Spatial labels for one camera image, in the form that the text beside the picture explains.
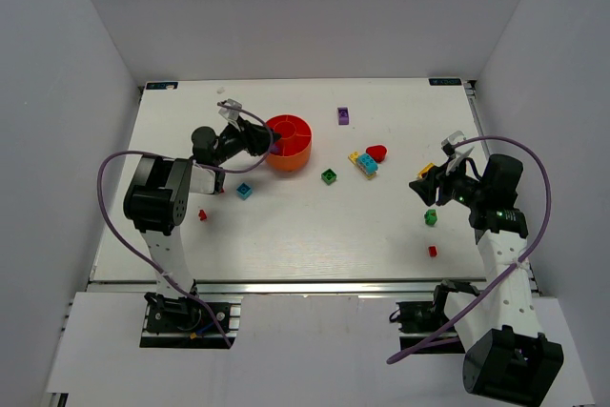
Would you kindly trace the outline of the small blue lego brick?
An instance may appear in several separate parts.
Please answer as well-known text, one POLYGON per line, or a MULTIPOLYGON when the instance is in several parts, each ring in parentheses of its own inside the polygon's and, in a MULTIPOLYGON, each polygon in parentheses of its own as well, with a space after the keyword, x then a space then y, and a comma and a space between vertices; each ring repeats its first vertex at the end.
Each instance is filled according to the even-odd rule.
POLYGON ((247 199, 249 196, 252 195, 253 193, 253 188, 248 185, 247 183, 241 183, 237 188, 236 188, 236 193, 237 195, 242 199, 245 200, 247 199))

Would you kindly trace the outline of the red rounded lego piece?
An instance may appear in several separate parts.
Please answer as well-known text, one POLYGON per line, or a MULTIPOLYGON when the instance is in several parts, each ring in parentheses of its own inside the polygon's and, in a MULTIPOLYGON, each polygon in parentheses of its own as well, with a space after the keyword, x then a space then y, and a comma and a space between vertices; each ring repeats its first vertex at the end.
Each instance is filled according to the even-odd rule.
POLYGON ((382 163, 387 155, 387 148, 384 145, 373 145, 368 147, 365 152, 369 154, 376 163, 382 163))

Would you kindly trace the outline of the yellow lego plate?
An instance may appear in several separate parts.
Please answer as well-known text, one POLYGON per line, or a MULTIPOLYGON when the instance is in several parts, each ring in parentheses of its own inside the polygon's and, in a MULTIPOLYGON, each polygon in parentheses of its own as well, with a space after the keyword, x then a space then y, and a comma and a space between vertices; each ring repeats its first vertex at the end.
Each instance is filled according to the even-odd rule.
POLYGON ((364 174, 364 176, 365 176, 367 179, 372 179, 373 177, 375 177, 375 176, 376 176, 377 171, 376 171, 376 173, 375 173, 375 174, 367 175, 367 174, 366 174, 366 173, 364 173, 364 172, 363 172, 363 171, 362 171, 362 170, 361 170, 361 169, 358 167, 358 165, 356 164, 356 159, 357 159, 357 158, 358 158, 358 157, 359 157, 361 154, 362 154, 362 153, 353 152, 353 153, 351 153, 351 154, 348 156, 348 158, 349 158, 349 160, 350 160, 350 161, 353 163, 353 165, 354 165, 354 166, 355 166, 357 169, 359 169, 359 170, 360 170, 360 171, 361 171, 361 172, 364 174))

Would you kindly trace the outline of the light blue lego brick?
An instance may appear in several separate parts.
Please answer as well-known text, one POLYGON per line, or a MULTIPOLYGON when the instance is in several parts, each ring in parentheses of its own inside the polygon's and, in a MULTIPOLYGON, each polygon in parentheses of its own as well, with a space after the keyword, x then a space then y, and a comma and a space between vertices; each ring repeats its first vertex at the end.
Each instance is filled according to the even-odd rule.
POLYGON ((367 153, 361 154, 356 159, 356 164, 367 175, 375 174, 378 168, 375 160, 367 153))

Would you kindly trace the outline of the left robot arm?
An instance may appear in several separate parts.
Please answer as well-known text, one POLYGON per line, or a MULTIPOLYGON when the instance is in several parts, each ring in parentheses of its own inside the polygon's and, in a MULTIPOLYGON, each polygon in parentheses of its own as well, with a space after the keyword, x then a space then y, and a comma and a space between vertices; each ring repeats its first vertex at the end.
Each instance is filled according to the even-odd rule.
POLYGON ((172 315, 194 315, 202 307, 195 280, 187 267, 179 226, 192 193, 219 194, 226 174, 219 167, 243 151, 266 153, 282 134, 241 118, 217 134, 199 127, 191 136, 193 156, 174 160, 159 155, 141 157, 123 203, 124 215, 146 242, 157 266, 157 292, 149 304, 172 315))

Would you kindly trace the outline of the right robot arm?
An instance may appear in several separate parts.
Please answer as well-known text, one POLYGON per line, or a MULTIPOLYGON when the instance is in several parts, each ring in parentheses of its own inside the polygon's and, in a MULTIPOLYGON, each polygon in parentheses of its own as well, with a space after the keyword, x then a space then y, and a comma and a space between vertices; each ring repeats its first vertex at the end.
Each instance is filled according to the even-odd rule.
POLYGON ((465 206, 475 232, 487 286, 444 280, 435 289, 432 311, 451 321, 465 351, 464 389, 471 395, 539 406, 564 361, 560 344, 545 336, 531 294, 524 255, 528 229, 516 208, 522 163, 505 154, 489 157, 480 177, 454 157, 431 166, 410 182, 428 205, 465 206))

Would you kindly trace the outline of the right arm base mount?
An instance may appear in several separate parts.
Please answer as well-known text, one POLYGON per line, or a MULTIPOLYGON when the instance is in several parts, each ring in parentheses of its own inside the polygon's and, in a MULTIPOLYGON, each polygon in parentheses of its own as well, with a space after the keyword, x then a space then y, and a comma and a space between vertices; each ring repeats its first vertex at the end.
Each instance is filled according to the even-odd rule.
POLYGON ((389 315, 389 322, 399 325, 400 350, 416 345, 448 321, 444 306, 450 293, 476 297, 480 291, 470 282, 444 279, 435 287, 432 299, 396 304, 397 309, 389 315))

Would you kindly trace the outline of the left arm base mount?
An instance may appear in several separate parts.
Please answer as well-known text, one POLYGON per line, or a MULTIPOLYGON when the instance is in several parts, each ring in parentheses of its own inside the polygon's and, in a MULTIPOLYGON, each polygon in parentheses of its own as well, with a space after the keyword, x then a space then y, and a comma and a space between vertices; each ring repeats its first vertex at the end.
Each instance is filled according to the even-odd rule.
POLYGON ((228 350, 218 331, 234 343, 237 332, 236 304, 209 302, 210 311, 186 297, 166 298, 144 294, 147 303, 139 347, 144 349, 228 350))

